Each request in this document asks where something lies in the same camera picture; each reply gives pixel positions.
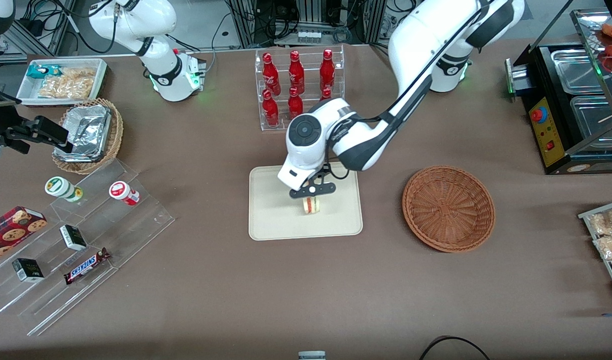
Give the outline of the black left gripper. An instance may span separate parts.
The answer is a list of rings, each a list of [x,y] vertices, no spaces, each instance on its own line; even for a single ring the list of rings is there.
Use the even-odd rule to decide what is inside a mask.
[[[293,199],[315,198],[334,193],[336,184],[326,180],[331,175],[330,171],[319,171],[312,178],[306,180],[298,190],[290,190],[290,197]]]

